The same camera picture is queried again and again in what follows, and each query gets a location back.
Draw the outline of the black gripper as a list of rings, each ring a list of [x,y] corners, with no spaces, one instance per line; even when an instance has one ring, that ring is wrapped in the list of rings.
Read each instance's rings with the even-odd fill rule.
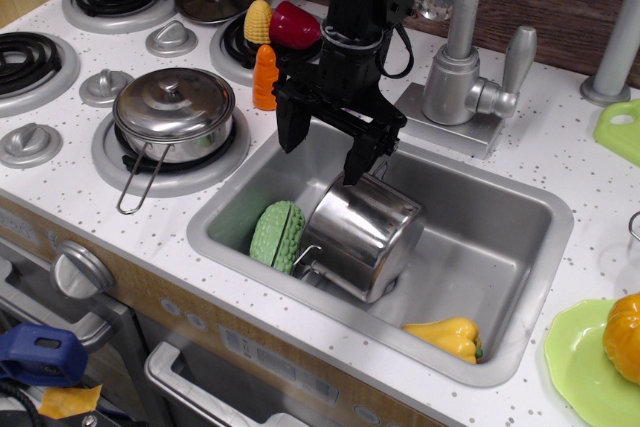
[[[407,40],[402,27],[385,29],[372,42],[350,39],[331,27],[321,29],[316,63],[281,55],[276,120],[280,147],[292,152],[307,137],[313,117],[354,138],[344,163],[345,186],[356,185],[379,156],[394,153],[406,117],[382,95],[383,76],[402,78],[384,70],[394,32]]]

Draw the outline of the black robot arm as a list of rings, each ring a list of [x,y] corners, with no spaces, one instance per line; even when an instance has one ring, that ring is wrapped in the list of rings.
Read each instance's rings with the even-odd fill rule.
[[[407,118],[379,88],[394,34],[406,41],[404,19],[414,0],[329,0],[317,63],[281,57],[274,84],[281,148],[293,151],[317,118],[353,139],[343,167],[355,185],[375,161],[392,154]]]

